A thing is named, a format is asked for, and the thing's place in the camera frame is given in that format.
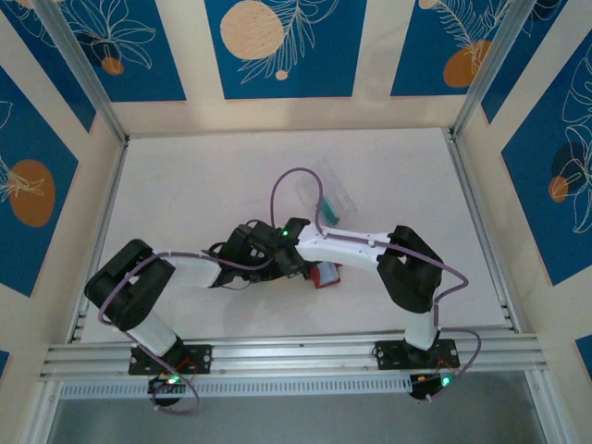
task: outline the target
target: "white flower drawing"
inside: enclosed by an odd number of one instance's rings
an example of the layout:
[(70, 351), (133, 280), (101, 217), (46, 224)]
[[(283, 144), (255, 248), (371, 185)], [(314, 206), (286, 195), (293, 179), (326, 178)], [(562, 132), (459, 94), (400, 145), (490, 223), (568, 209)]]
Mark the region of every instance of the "white flower drawing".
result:
[[(0, 101), (0, 130), (8, 123), (12, 106), (10, 102)], [(40, 190), (42, 185), (43, 179), (27, 180), (15, 174), (0, 155), (0, 202), (4, 202), (13, 193), (18, 196), (20, 191), (43, 196), (43, 190)]]
[[(2, 0), (23, 28), (55, 47), (27, 0)], [(142, 47), (156, 29), (129, 19), (127, 0), (54, 0), (92, 65), (111, 75), (123, 73), (124, 61), (150, 69), (152, 58)]]
[(573, 197), (573, 232), (582, 234), (592, 228), (592, 45), (573, 72), (561, 117), (569, 155), (549, 193), (558, 203)]
[[(524, 33), (530, 37), (535, 21), (551, 20), (561, 2), (538, 0), (523, 25)], [(489, 0), (482, 14), (475, 12), (473, 0), (418, 0), (418, 5), (438, 12), (444, 31), (452, 36), (460, 54), (470, 56), (471, 75), (460, 80), (460, 84), (451, 85), (468, 86), (485, 58), (490, 41), (508, 14), (512, 0)]]

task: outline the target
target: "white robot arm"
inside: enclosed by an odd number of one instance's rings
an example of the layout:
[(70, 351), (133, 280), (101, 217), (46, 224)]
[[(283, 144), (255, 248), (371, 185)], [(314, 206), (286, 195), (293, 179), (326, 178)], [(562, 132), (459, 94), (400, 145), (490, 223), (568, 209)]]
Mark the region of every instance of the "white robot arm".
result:
[[(415, 254), (405, 255), (393, 246)], [(133, 240), (89, 280), (85, 294), (99, 308), (111, 298), (103, 307), (106, 317), (156, 356), (175, 364), (182, 355), (182, 340), (152, 311), (165, 286), (174, 289), (178, 278), (203, 288), (220, 287), (236, 277), (250, 282), (296, 275), (308, 278), (313, 266), (332, 262), (355, 266), (381, 278), (391, 299), (406, 311), (405, 341), (426, 351), (437, 335), (433, 296), (442, 269), (414, 256), (441, 262), (407, 227), (368, 234), (333, 228), (319, 232), (309, 220), (300, 218), (290, 219), (283, 228), (258, 221), (254, 227), (238, 226), (227, 242), (202, 253), (160, 253), (130, 276), (141, 261), (154, 257), (151, 247)], [(122, 280), (128, 282), (112, 294)]]

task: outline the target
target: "black bracket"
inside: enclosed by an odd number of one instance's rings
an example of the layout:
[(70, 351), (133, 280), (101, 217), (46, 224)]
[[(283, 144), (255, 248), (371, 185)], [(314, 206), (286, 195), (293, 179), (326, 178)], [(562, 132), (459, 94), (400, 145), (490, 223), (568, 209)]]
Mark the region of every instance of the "black bracket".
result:
[[(131, 240), (88, 281), (84, 294), (100, 308), (119, 282), (153, 254), (143, 240)], [(164, 259), (153, 260), (136, 276), (136, 282), (128, 282), (121, 289), (105, 314), (121, 331), (137, 327), (151, 312), (174, 272), (175, 267)]]
[[(388, 235), (390, 243), (421, 253), (438, 262), (440, 257), (419, 237), (405, 226), (397, 226)], [(427, 313), (432, 309), (436, 288), (442, 280), (442, 269), (422, 259), (388, 249), (378, 256), (376, 270), (393, 302), (412, 313)]]
[(169, 407), (181, 401), (181, 398), (158, 398), (157, 395), (170, 395), (185, 393), (187, 388), (183, 383), (170, 384), (168, 378), (155, 376), (148, 381), (148, 394), (154, 396), (154, 404), (160, 407)]
[[(183, 359), (173, 366), (182, 375), (209, 375), (212, 349), (211, 345), (183, 345)], [(132, 348), (128, 373), (133, 376), (157, 376), (170, 372), (139, 348)]]
[(453, 339), (438, 339), (428, 351), (416, 349), (404, 340), (380, 340), (372, 354), (378, 370), (423, 370), (459, 368), (461, 363)]

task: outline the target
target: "red object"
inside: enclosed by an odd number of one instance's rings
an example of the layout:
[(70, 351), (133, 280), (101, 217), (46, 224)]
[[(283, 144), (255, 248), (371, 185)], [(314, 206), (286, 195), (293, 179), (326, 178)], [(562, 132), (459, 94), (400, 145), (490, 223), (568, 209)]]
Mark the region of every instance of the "red object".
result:
[[(341, 264), (335, 264), (335, 267), (338, 269), (337, 274), (339, 275), (339, 268)], [(325, 284), (321, 284), (321, 272), (319, 271), (318, 267), (314, 267), (311, 270), (311, 280), (314, 282), (314, 287), (317, 290), (324, 289), (325, 287), (331, 287), (332, 285), (339, 284), (341, 282), (341, 277), (338, 277), (336, 280), (332, 280), (330, 282), (326, 282)]]

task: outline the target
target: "purple cable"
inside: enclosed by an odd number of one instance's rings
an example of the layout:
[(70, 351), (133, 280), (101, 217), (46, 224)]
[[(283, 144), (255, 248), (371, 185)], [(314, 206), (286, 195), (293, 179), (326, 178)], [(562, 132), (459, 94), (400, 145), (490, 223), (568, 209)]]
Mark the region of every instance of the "purple cable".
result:
[[(255, 271), (255, 270), (260, 270), (262, 268), (265, 268), (266, 266), (268, 266), (269, 264), (271, 264), (271, 261), (272, 261), (272, 259), (269, 259), (269, 260), (265, 261), (261, 265), (242, 265), (242, 264), (235, 264), (234, 262), (230, 262), (230, 261), (225, 261), (224, 259), (219, 259), (217, 257), (204, 256), (204, 255), (198, 254), (198, 253), (171, 252), (171, 253), (156, 253), (156, 254), (153, 254), (152, 256), (144, 259), (139, 264), (137, 264), (123, 279), (121, 279), (121, 282), (119, 282), (116, 285), (116, 287), (113, 289), (113, 291), (111, 291), (111, 293), (109, 294), (109, 296), (107, 296), (107, 298), (105, 299), (105, 301), (101, 305), (101, 308), (99, 309), (98, 318), (99, 318), (99, 322), (101, 324), (104, 324), (106, 326), (112, 326), (113, 325), (113, 323), (111, 321), (109, 321), (108, 319), (105, 319), (105, 310), (107, 309), (107, 307), (109, 306), (109, 304), (115, 299), (115, 297), (117, 296), (117, 294), (123, 289), (123, 287), (130, 281), (130, 279), (133, 278), (134, 276), (136, 276), (144, 267), (146, 267), (147, 265), (149, 265), (151, 262), (155, 261), (156, 259), (158, 259), (160, 257), (166, 257), (166, 256), (170, 256), (170, 257), (191, 257), (191, 258), (195, 258), (195, 259), (204, 259), (205, 261), (217, 262), (219, 264), (230, 265), (230, 266), (234, 266), (236, 268), (239, 268), (241, 270), (250, 270), (250, 271)], [(169, 414), (183, 415), (183, 414), (190, 414), (190, 413), (192, 413), (193, 410), (195, 410), (195, 408), (200, 403), (200, 396), (197, 393), (197, 390), (195, 389), (195, 387), (193, 386), (193, 384), (185, 376), (183, 376), (180, 372), (178, 372), (177, 369), (175, 369), (171, 365), (167, 364), (165, 361), (163, 361), (162, 359), (160, 359), (159, 356), (156, 356), (156, 354), (152, 353), (147, 347), (145, 347), (144, 345), (140, 344), (140, 342), (136, 338), (134, 338), (133, 335), (131, 335), (127, 331), (124, 331), (123, 333), (128, 338), (130, 338), (132, 342), (138, 344), (138, 347), (140, 348), (140, 350), (142, 350), (144, 353), (146, 353), (148, 356), (150, 356), (152, 359), (154, 359), (157, 363), (159, 363), (160, 365), (162, 365), (169, 373), (171, 373), (172, 375), (177, 376), (179, 378), (179, 380), (183, 384), (185, 384), (185, 386), (188, 387), (188, 389), (191, 391), (191, 393), (193, 394), (193, 396), (195, 397), (195, 400), (196, 400), (195, 405), (193, 405), (192, 407), (190, 407), (189, 409), (186, 409), (186, 410), (160, 409), (159, 406), (156, 405), (156, 392), (158, 390), (155, 390), (154, 393), (153, 393), (153, 396), (152, 396), (152, 403), (153, 403), (154, 407), (157, 408), (160, 412), (169, 413)]]
[[(278, 190), (278, 186), (279, 186), (279, 182), (281, 182), (286, 176), (288, 176), (288, 174), (291, 173), (295, 173), (295, 172), (304, 172), (304, 173), (308, 173), (311, 176), (313, 176), (313, 178), (316, 180), (316, 183), (318, 185), (318, 201), (316, 202), (316, 209), (314, 211), (314, 225), (316, 226), (316, 229), (319, 233), (324, 234), (323, 233), (323, 228), (321, 227), (320, 224), (320, 214), (321, 214), (321, 204), (323, 202), (323, 182), (321, 181), (321, 178), (318, 176), (318, 174), (316, 174), (312, 169), (310, 168), (305, 168), (302, 166), (296, 167), (296, 168), (292, 168), (289, 169), (288, 171), (286, 171), (285, 173), (283, 173), (276, 181), (276, 183), (274, 184), (273, 188), (271, 189), (271, 198), (270, 198), (270, 202), (269, 202), (269, 212), (270, 212), (270, 217), (271, 217), (271, 226), (275, 227), (275, 216), (274, 216), (274, 202), (276, 199), (276, 191)], [(340, 241), (349, 241), (349, 242), (356, 242), (356, 243), (361, 243), (363, 245), (369, 245), (370, 242), (367, 239), (363, 239), (363, 238), (357, 238), (355, 236), (344, 236), (344, 235), (339, 235), (339, 234), (331, 234), (331, 233), (327, 233), (324, 234), (324, 236), (326, 236), (327, 238), (331, 238), (331, 239), (337, 239)], [(384, 248), (390, 248), (391, 250), (403, 253), (403, 254), (407, 254), (409, 256), (415, 257), (417, 259), (420, 259), (424, 262), (427, 262), (428, 264), (431, 264), (433, 266), (437, 266), (438, 268), (441, 268), (444, 271), (447, 271), (451, 274), (453, 274), (455, 277), (457, 277), (458, 279), (461, 280), (461, 283), (458, 285), (455, 285), (454, 287), (450, 287), (447, 290), (442, 291), (435, 299), (434, 299), (434, 325), (436, 327), (438, 327), (438, 322), (439, 322), (439, 309), (438, 309), (438, 304), (439, 302), (445, 298), (446, 296), (452, 294), (455, 291), (458, 290), (462, 290), (464, 288), (466, 288), (469, 285), (469, 279), (460, 271), (452, 268), (449, 265), (446, 265), (440, 261), (436, 261), (434, 259), (432, 259), (429, 256), (426, 256), (424, 254), (418, 253), (414, 250), (410, 250), (408, 248), (402, 247), (400, 245), (395, 245), (392, 243), (387, 243), (387, 242), (375, 242), (375, 245), (378, 245), (380, 247), (384, 247)], [(459, 372), (459, 374), (456, 377), (459, 377), (461, 375), (464, 375), (466, 373), (466, 371), (469, 369), (469, 367), (473, 364), (473, 362), (475, 361), (477, 355), (479, 354), (479, 352), (481, 351), (481, 337), (478, 335), (477, 332), (470, 330), (468, 328), (441, 328), (441, 330), (443, 331), (450, 331), (450, 332), (462, 332), (462, 333), (469, 333), (471, 335), (474, 335), (477, 338), (477, 347), (475, 349), (475, 353), (473, 354), (473, 356), (471, 356), (471, 359), (469, 359), (469, 361), (462, 367), (462, 370)]]
[(261, 219), (250, 219), (250, 220), (247, 220), (247, 221), (244, 223), (244, 225), (251, 225), (253, 222), (263, 222), (263, 220), (261, 220)]

